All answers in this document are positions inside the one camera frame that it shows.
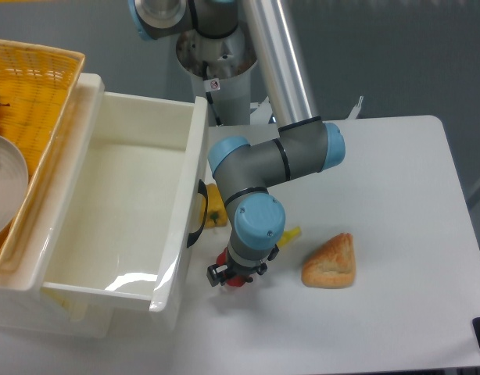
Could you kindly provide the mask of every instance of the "woven basket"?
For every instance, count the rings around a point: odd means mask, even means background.
[[[45,164],[85,56],[42,45],[0,40],[1,135],[14,143],[27,161],[30,183],[20,211],[0,234],[0,265],[23,229],[30,204],[45,182]]]

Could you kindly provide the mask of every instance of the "black ring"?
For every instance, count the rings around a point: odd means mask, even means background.
[[[196,14],[195,1],[188,0],[188,7],[190,8],[190,16],[192,17],[192,26],[196,29],[199,26],[199,17]]]
[[[198,29],[198,27],[195,28],[196,32],[199,33],[199,35],[203,36],[204,38],[207,38],[207,39],[225,39],[227,37],[229,37],[230,35],[232,35],[238,28],[238,23],[235,25],[235,27],[233,27],[232,30],[228,31],[227,33],[224,33],[224,34],[219,34],[219,35],[212,35],[212,34],[207,34],[207,33],[203,33],[202,31],[200,31]]]
[[[230,203],[232,203],[236,198],[241,197],[242,195],[248,194],[248,193],[256,193],[256,192],[263,192],[263,193],[268,193],[268,189],[262,186],[255,186],[255,187],[248,187],[246,189],[243,189],[237,193],[234,193],[230,198],[228,198],[224,202],[224,208],[227,207]]]
[[[285,125],[284,127],[278,128],[278,133],[281,133],[282,131],[294,129],[295,127],[300,127],[302,125],[306,125],[307,123],[314,123],[316,121],[321,121],[321,117],[320,116],[311,117],[310,119],[298,121],[297,123],[291,123],[290,125]]]
[[[287,153],[285,152],[284,146],[281,144],[278,138],[275,138],[273,142],[277,145],[281,160],[284,162],[285,181],[290,181],[290,165],[288,164]]]

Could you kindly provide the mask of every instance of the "white container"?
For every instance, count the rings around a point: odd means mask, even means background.
[[[102,337],[124,308],[174,327],[199,221],[206,117],[203,98],[103,93],[99,77],[81,75],[46,198],[0,271],[0,326]]]

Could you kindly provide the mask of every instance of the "white tabletop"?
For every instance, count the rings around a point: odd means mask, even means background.
[[[174,334],[146,313],[116,312],[88,340],[0,328],[0,373],[355,373],[480,366],[480,254],[442,124],[430,116],[337,122],[341,166],[270,189],[303,236],[240,289],[210,287],[206,267],[228,228],[193,255]],[[211,129],[252,142],[273,127]],[[355,237],[352,287],[300,282],[330,237]]]

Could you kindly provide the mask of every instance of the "triangular pastry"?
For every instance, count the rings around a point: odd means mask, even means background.
[[[302,280],[307,287],[344,288],[355,280],[353,236],[341,233],[324,243],[304,263]]]

